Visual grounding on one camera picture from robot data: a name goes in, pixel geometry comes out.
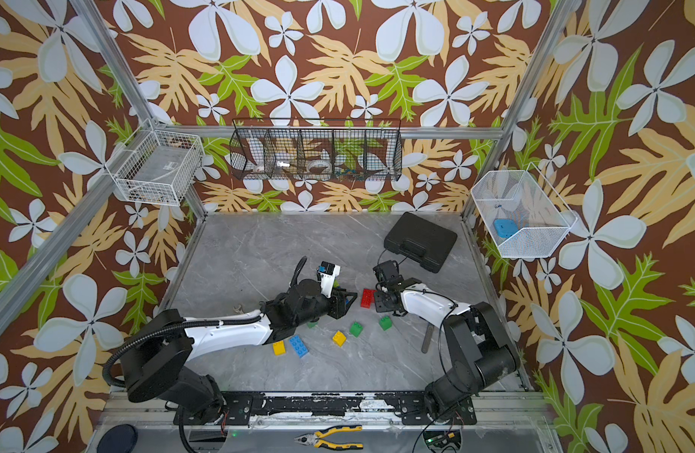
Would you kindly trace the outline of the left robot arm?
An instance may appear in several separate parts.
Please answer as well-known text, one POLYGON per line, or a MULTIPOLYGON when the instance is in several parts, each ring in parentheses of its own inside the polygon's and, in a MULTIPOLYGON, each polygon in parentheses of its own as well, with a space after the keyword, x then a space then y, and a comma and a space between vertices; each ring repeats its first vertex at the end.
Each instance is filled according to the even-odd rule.
POLYGON ((126 390, 131 402, 160 399, 198 425, 226 414, 227 402, 215 379, 200 375, 187 362, 234 347, 273 345, 292 337, 298 327, 328 316, 346 315, 358 294, 335 284, 338 265, 323 262, 315 279, 301 279, 301 258, 285 292, 248 313, 212 318, 184 317, 169 309, 147 323, 107 360, 102 377, 126 390))

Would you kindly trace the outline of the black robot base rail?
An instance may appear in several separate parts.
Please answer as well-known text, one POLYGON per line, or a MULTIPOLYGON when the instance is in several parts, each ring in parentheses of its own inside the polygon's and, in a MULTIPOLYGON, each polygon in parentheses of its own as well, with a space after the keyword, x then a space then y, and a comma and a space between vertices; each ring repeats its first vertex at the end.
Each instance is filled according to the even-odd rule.
POLYGON ((224 392, 222 412, 229 426, 254 426, 259 420, 350 420, 423 426, 437 415, 441 421, 475 425, 467 398, 453 411, 438 411, 421 391, 384 392, 224 392))

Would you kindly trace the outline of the blue object in basket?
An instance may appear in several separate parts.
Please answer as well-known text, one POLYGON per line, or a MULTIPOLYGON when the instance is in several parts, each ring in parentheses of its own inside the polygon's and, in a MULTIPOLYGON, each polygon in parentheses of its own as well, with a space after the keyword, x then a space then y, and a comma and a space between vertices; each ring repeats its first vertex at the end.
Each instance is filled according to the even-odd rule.
POLYGON ((509 239, 519 232, 518 224, 508 218, 496 219, 493 226, 500 239, 509 239))

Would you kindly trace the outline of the red long brick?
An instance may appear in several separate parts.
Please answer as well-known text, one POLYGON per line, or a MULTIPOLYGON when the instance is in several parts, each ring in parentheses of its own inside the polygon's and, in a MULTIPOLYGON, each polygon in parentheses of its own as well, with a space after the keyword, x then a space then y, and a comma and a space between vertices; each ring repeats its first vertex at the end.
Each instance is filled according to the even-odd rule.
POLYGON ((371 289, 364 289, 362 292, 360 306, 364 309, 371 309, 375 301, 375 291, 371 289))

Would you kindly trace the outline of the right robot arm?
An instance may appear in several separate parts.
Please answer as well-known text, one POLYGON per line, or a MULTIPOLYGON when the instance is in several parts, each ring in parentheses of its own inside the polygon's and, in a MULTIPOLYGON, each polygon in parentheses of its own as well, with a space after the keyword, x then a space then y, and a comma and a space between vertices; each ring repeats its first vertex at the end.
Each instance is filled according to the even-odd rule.
POLYGON ((373 272, 377 311, 418 316, 445 337, 449 368, 424 391, 432 419, 450 417, 468 398, 518 370, 514 341, 490 304, 456 302, 418 279, 404 279, 394 260, 373 272))

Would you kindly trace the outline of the light blue long brick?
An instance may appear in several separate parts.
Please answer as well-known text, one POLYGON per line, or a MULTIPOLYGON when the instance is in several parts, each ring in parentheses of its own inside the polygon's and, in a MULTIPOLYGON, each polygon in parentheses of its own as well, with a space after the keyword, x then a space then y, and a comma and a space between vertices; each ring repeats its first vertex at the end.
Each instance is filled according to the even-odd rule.
POLYGON ((302 341, 300 336, 294 335, 289 339, 289 344, 293 347, 294 351, 299 358, 305 357, 309 353, 307 345, 302 341))

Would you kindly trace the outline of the yellow square brick middle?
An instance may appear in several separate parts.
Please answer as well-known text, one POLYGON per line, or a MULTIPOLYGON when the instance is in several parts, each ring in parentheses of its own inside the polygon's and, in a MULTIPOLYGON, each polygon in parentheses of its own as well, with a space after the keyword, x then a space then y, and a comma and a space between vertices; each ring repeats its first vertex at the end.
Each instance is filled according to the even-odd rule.
POLYGON ((338 347, 343 347, 344 343, 347 341, 347 337, 345 336, 345 334, 343 334, 343 332, 337 331, 334 334, 334 337, 332 337, 332 341, 334 341, 334 343, 338 345, 338 347))

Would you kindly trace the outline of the yellow square brick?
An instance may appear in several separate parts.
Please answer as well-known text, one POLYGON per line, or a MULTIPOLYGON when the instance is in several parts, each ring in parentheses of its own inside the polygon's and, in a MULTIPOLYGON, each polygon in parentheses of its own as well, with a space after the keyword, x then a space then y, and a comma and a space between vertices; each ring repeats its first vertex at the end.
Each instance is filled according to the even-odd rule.
POLYGON ((286 353, 286 348, 283 341, 279 341, 272 345, 273 353, 275 356, 283 356, 286 353))
POLYGON ((345 336, 345 334, 343 334, 343 332, 337 331, 334 334, 334 337, 332 337, 332 341, 334 341, 334 343, 338 345, 338 347, 343 347, 344 343, 347 341, 347 337, 345 336))

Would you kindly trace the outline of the small electronics board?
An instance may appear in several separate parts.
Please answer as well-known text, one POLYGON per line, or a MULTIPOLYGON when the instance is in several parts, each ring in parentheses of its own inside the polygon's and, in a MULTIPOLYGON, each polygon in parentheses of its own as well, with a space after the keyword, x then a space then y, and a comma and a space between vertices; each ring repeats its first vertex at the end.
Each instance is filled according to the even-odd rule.
POLYGON ((462 446, 460 430, 430 430, 423 433, 426 448, 432 453, 457 453, 462 446))

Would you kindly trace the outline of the yellow square brick left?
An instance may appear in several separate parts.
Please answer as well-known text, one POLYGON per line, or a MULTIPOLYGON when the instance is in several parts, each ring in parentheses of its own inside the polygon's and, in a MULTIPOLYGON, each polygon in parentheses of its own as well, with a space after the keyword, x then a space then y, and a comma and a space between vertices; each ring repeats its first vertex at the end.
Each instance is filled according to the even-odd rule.
POLYGON ((272 345, 273 353, 275 356, 283 356, 286 353, 286 348, 283 341, 279 341, 272 345))

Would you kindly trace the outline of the black round disc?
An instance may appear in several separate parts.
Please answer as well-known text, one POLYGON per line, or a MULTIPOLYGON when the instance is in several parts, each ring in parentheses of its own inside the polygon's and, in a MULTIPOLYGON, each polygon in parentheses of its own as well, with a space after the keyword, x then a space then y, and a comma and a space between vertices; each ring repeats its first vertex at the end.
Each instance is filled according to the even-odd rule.
POLYGON ((137 429, 128 424, 122 424, 110 428, 100 441, 98 441, 98 453, 132 453, 138 441, 137 429))

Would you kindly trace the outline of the black plastic tool case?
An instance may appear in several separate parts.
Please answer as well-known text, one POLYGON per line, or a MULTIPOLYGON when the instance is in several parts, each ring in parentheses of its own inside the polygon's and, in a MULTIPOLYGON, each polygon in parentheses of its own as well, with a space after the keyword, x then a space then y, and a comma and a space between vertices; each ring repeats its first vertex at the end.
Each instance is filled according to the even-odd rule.
POLYGON ((457 233, 452 230, 413 213, 404 213, 384 238, 383 246, 437 274, 457 239, 457 233))

